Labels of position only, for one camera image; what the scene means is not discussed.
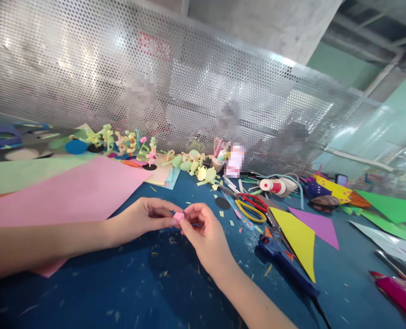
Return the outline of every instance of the blue paper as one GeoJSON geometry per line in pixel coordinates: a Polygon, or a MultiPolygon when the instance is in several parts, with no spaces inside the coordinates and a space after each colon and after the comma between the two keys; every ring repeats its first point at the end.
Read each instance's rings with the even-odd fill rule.
{"type": "Polygon", "coordinates": [[[177,181],[177,178],[179,177],[180,172],[181,172],[180,168],[174,168],[174,167],[172,168],[172,170],[170,171],[170,174],[168,175],[168,177],[165,181],[165,184],[168,183],[168,179],[171,176],[171,179],[169,180],[169,183],[170,183],[169,186],[156,185],[156,184],[152,184],[152,185],[164,187],[164,188],[167,188],[168,190],[172,190],[172,189],[174,189],[174,185],[176,184],[176,181],[177,181]]]}

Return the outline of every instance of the purple paper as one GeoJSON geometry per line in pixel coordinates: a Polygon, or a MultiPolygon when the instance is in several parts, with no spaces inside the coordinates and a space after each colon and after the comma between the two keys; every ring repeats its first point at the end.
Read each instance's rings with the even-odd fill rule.
{"type": "Polygon", "coordinates": [[[339,241],[337,240],[336,230],[331,218],[315,215],[302,210],[288,207],[289,211],[295,215],[301,222],[312,229],[316,235],[339,250],[339,241]]]}

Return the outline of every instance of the pencil cup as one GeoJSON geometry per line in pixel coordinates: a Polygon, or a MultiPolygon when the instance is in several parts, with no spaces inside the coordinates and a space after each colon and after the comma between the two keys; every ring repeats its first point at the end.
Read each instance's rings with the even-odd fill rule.
{"type": "Polygon", "coordinates": [[[214,167],[215,171],[219,173],[220,170],[223,168],[223,161],[218,160],[216,157],[212,156],[211,167],[214,167]]]}

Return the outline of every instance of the blue paper circle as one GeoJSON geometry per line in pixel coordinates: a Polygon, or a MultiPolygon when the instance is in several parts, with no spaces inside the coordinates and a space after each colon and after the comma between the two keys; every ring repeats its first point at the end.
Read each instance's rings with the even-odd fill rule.
{"type": "Polygon", "coordinates": [[[78,139],[74,139],[68,142],[64,148],[67,153],[81,154],[87,150],[87,144],[78,139]]]}

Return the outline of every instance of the yellow paper figure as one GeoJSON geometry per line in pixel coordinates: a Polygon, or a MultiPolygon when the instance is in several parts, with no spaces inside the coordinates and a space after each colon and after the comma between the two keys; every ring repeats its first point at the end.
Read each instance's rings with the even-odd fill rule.
{"type": "Polygon", "coordinates": [[[327,190],[331,191],[331,195],[336,197],[340,204],[348,203],[351,200],[349,199],[352,190],[348,189],[347,187],[338,185],[326,178],[320,177],[319,175],[313,175],[316,178],[316,182],[326,188],[327,190]]]}
{"type": "Polygon", "coordinates": [[[311,281],[316,283],[314,275],[314,240],[316,235],[314,231],[291,213],[272,207],[270,207],[270,211],[281,227],[285,238],[293,248],[305,272],[307,272],[311,281]]]}

